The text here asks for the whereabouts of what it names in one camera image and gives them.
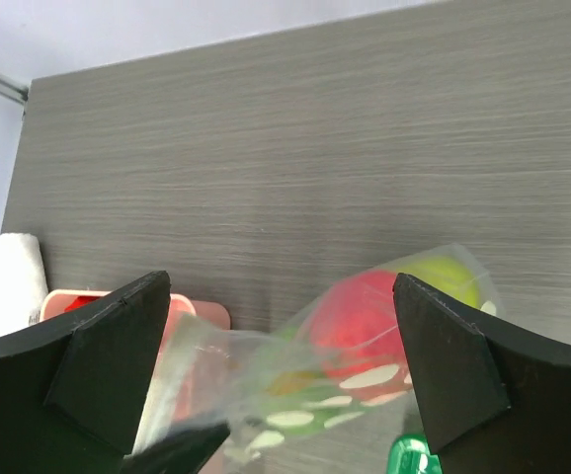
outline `white cloth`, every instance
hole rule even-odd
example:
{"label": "white cloth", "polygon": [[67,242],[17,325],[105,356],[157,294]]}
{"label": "white cloth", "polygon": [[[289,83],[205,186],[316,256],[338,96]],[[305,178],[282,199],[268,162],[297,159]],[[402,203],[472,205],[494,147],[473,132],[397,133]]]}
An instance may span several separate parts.
{"label": "white cloth", "polygon": [[37,319],[47,293],[38,238],[0,235],[0,337]]}

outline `transparent plastic bag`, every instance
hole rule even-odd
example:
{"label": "transparent plastic bag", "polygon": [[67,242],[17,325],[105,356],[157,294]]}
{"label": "transparent plastic bag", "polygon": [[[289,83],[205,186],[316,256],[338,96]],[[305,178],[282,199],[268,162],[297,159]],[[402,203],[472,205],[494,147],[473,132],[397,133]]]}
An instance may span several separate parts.
{"label": "transparent plastic bag", "polygon": [[229,424],[235,472],[269,448],[318,435],[412,388],[393,284],[414,275],[463,303],[502,313],[494,285],[460,245],[345,278],[271,334],[222,331],[183,315],[163,347],[136,450],[177,430]]}

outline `green bottle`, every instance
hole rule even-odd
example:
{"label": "green bottle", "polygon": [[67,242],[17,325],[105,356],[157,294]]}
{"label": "green bottle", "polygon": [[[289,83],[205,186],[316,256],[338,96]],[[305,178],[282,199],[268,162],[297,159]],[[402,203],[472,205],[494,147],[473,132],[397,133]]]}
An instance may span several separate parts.
{"label": "green bottle", "polygon": [[422,434],[405,434],[391,446],[386,474],[442,474],[442,466]]}

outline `pink container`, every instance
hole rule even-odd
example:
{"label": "pink container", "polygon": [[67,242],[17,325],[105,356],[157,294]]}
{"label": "pink container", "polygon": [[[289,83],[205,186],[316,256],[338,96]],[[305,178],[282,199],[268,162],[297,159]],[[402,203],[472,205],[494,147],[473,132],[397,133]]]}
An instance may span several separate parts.
{"label": "pink container", "polygon": [[[48,294],[41,307],[40,321],[54,318],[63,314],[68,306],[70,306],[79,296],[91,296],[101,298],[108,294],[107,291],[87,291],[75,289],[57,289]],[[169,304],[169,315],[167,324],[163,331],[161,342],[161,350],[173,334],[174,329],[178,325],[180,318],[191,317],[189,315],[199,316],[220,329],[230,329],[230,315],[226,308],[219,303],[209,301],[193,301],[182,294],[172,293]],[[187,375],[187,380],[183,383],[183,391],[181,398],[184,400],[182,405],[177,405],[174,419],[182,420],[192,413],[191,395],[191,373]],[[221,449],[210,459],[203,467],[200,474],[220,474],[223,471],[223,459]]]}

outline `gray wooden table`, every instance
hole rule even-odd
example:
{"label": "gray wooden table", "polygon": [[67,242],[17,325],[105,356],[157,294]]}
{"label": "gray wooden table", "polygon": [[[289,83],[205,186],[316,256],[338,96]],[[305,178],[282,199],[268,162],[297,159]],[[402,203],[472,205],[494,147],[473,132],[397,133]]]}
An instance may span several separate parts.
{"label": "gray wooden table", "polygon": [[[571,343],[571,1],[456,1],[41,79],[4,229],[52,287],[154,269],[270,330],[332,280],[465,244]],[[384,407],[270,456],[381,473]]]}

